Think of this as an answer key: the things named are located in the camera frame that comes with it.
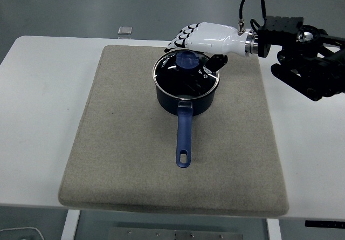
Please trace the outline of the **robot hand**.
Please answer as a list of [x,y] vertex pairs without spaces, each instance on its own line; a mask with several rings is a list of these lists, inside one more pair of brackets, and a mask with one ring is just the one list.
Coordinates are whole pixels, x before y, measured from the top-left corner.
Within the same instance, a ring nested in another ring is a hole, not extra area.
[[248,31],[239,34],[234,27],[207,22],[184,27],[164,51],[168,53],[175,49],[224,56],[235,53],[248,57],[251,54]]

